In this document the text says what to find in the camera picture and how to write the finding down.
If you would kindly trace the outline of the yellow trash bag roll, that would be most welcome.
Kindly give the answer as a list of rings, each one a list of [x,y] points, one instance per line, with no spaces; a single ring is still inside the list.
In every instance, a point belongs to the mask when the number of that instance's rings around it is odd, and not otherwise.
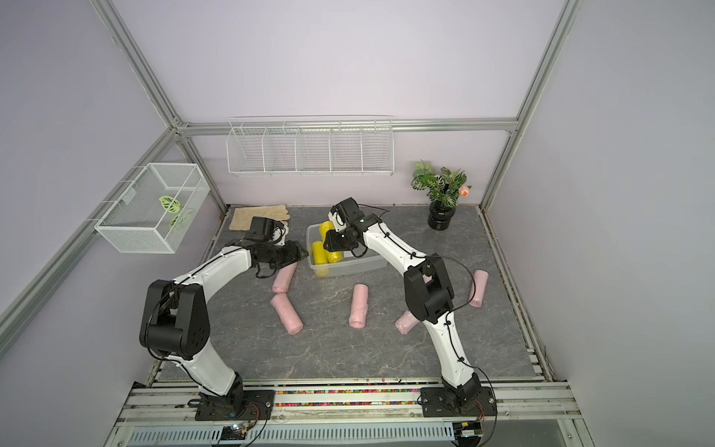
[[[330,273],[328,252],[323,247],[323,241],[319,240],[312,244],[312,253],[314,264],[316,266],[315,273],[319,278],[325,278]]]
[[[323,243],[323,251],[329,264],[336,264],[344,259],[343,251],[340,248],[340,240],[336,236],[334,224],[326,221],[320,225],[320,236]]]

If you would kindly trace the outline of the clear plastic storage box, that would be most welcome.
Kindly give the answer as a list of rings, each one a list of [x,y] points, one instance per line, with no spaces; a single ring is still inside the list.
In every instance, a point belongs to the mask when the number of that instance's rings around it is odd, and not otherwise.
[[[308,265],[318,278],[333,278],[346,275],[366,273],[388,266],[387,260],[372,250],[359,248],[354,251],[343,251],[342,260],[337,263],[317,264],[313,254],[313,245],[321,242],[320,224],[309,225],[305,235],[306,247],[309,251]]]

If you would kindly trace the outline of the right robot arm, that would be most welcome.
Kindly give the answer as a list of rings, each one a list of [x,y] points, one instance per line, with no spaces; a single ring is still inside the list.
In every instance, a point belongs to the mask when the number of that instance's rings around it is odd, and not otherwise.
[[[426,329],[439,358],[447,397],[457,408],[471,410],[484,391],[478,368],[469,364],[454,321],[454,287],[444,259],[410,246],[375,214],[366,214],[349,197],[331,207],[333,229],[326,233],[324,248],[375,251],[403,277],[407,309]]]

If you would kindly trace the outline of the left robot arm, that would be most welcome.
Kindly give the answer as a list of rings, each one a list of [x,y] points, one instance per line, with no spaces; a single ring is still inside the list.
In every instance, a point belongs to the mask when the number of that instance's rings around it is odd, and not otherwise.
[[[238,399],[239,374],[210,342],[208,302],[239,275],[254,272],[258,279],[271,279],[304,260],[308,251],[288,240],[288,232],[284,223],[254,217],[243,238],[230,241],[205,263],[175,279],[154,281],[146,293],[141,346],[155,359],[177,364],[203,396]]]

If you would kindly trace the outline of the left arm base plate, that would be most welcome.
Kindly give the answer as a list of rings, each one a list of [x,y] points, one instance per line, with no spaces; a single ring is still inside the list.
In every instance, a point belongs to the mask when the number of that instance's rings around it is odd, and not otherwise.
[[[262,421],[271,417],[276,393],[273,390],[239,390],[228,396],[200,393],[197,421]]]

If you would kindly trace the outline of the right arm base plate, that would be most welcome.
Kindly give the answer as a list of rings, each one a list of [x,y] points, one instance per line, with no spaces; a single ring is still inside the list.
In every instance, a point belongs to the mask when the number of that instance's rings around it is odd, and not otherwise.
[[[424,387],[417,403],[422,408],[423,417],[476,419],[497,415],[495,393],[490,387],[471,390],[462,397],[446,387]]]

